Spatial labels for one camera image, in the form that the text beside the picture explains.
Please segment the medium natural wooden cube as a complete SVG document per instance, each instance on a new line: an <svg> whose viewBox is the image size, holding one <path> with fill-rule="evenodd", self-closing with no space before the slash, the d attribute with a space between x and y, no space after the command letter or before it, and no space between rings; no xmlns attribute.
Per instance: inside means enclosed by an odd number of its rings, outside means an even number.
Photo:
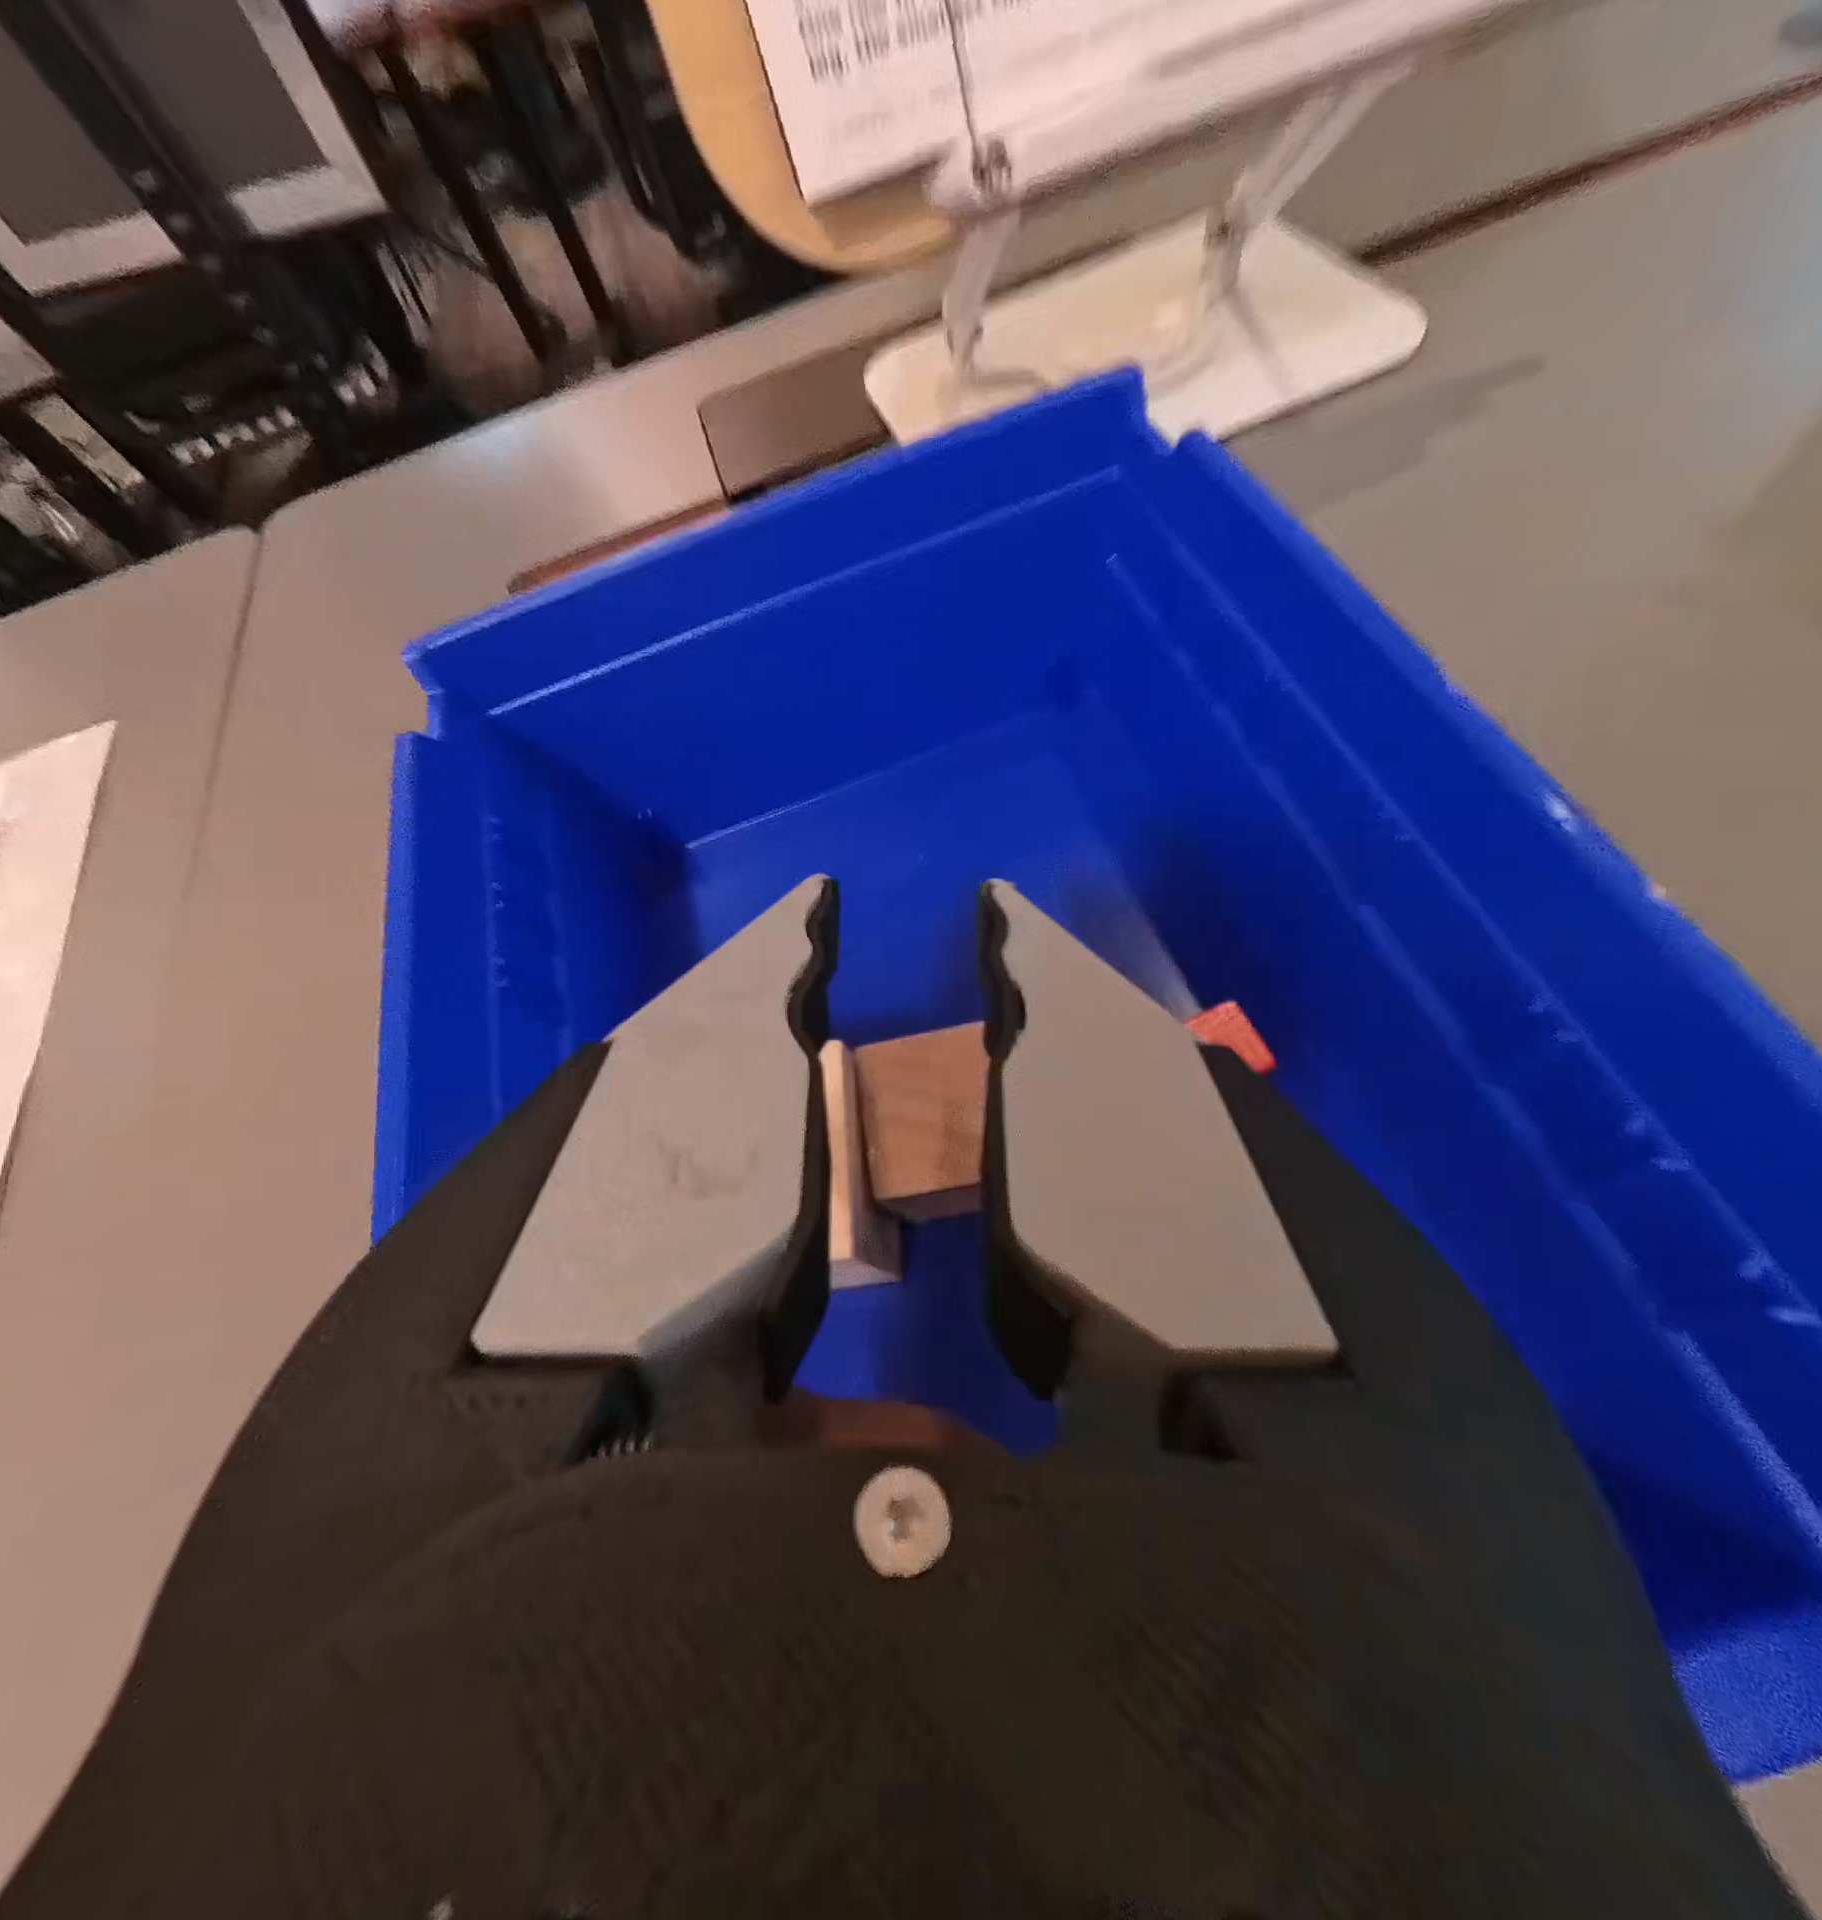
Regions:
<svg viewBox="0 0 1822 1920"><path fill-rule="evenodd" d="M925 1225L978 1210L985 1079L978 1024L855 1051L870 1184L888 1214Z"/></svg>

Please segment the grey framed panel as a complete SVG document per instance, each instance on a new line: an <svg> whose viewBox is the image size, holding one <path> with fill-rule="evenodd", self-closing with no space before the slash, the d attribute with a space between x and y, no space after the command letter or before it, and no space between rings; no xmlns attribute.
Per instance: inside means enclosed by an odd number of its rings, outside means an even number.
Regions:
<svg viewBox="0 0 1822 1920"><path fill-rule="evenodd" d="M0 269L60 294L168 265L164 232L0 26Z"/></svg>

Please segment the blue plastic bin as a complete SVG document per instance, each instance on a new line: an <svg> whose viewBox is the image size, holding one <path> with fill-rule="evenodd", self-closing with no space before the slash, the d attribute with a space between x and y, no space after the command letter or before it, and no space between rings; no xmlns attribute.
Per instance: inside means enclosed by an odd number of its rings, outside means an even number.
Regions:
<svg viewBox="0 0 1822 1920"><path fill-rule="evenodd" d="M1822 1757L1822 1054L1139 374L402 662L372 1236L806 875L835 1039L982 1016L1001 875L1239 1004L1547 1385L1723 1773Z"/></svg>

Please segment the printed paper sheet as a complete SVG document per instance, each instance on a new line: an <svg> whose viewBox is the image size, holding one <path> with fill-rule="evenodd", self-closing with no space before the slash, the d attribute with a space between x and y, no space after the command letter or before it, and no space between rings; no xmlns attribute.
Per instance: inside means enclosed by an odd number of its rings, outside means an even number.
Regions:
<svg viewBox="0 0 1822 1920"><path fill-rule="evenodd" d="M117 723L0 760L0 1193L42 1054Z"/></svg>

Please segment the large natural wooden cube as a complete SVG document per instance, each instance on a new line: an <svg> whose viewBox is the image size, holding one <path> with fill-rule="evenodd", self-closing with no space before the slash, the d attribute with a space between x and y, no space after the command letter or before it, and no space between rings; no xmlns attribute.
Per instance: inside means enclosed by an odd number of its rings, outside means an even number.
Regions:
<svg viewBox="0 0 1822 1920"><path fill-rule="evenodd" d="M827 1119L827 1283L833 1291L897 1283L902 1225L871 1193L851 1046L823 1040L821 1083Z"/></svg>

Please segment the instruction sheet on stand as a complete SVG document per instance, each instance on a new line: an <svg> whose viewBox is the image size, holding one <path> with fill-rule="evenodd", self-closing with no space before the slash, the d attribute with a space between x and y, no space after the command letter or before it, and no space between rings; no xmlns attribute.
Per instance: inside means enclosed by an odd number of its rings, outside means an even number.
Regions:
<svg viewBox="0 0 1822 1920"><path fill-rule="evenodd" d="M1348 253L1286 224L1286 206L1410 79L1429 36L1280 99L1098 156L1098 131L1031 146L1044 182L1021 182L1005 142L974 141L972 204L934 200L940 161L810 206L780 135L751 5L649 5L677 105L737 208L797 256L835 271L951 245L940 319L871 348L865 396L897 444L1013 410L1024 396L1134 367L1166 437L1228 437L1404 367L1423 309ZM1121 240L999 294L1024 218L1078 188L1114 188L1130 161L1208 156L1250 113L1286 119L1204 215Z"/></svg>

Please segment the grey desk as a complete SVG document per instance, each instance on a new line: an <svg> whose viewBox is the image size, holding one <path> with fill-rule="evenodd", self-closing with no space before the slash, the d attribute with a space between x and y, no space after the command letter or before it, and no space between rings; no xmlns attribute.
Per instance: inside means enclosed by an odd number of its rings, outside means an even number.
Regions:
<svg viewBox="0 0 1822 1920"><path fill-rule="evenodd" d="M1822 1051L1822 92L1389 261L1422 358L1239 457ZM0 1888L357 1258L402 646L713 494L701 402L856 280L0 625L117 716L0 1225Z"/></svg>

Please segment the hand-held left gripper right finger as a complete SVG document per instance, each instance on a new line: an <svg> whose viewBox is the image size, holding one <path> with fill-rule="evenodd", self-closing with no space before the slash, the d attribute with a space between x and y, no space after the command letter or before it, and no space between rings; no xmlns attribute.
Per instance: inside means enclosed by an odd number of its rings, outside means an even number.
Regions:
<svg viewBox="0 0 1822 1920"><path fill-rule="evenodd" d="M982 1301L1013 1377L1053 1400L1324 1370L1336 1333L1189 1026L1005 879L974 938Z"/></svg>

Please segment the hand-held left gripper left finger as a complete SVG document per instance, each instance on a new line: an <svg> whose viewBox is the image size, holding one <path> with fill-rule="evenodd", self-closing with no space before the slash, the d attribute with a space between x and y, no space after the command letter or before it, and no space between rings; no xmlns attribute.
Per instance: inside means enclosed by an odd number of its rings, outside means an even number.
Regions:
<svg viewBox="0 0 1822 1920"><path fill-rule="evenodd" d="M827 1308L827 978L840 885L806 875L604 1040L471 1327L488 1361L712 1361L788 1395Z"/></svg>

